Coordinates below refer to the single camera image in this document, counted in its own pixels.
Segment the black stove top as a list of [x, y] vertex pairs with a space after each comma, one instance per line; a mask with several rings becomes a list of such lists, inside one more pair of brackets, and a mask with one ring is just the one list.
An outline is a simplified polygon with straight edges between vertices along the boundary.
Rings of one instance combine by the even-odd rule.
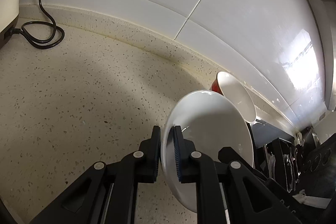
[[272, 178], [292, 196], [332, 198], [335, 195], [335, 135], [315, 144], [313, 129], [304, 129], [302, 144], [265, 121], [248, 125], [255, 168]]

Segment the red and white bowl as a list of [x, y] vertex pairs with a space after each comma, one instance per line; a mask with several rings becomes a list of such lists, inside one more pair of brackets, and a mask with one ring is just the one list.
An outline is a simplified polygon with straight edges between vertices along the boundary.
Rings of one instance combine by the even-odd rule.
[[231, 101], [246, 122], [253, 123], [256, 120], [256, 110], [252, 98], [233, 75], [224, 71], [218, 72], [210, 90]]

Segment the cream rice cooker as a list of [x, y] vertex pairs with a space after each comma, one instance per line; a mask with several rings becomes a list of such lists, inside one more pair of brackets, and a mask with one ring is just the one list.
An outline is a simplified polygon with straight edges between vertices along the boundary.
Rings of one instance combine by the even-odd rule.
[[19, 0], [1, 0], [0, 1], [0, 49], [9, 41], [10, 31], [15, 28], [19, 16]]

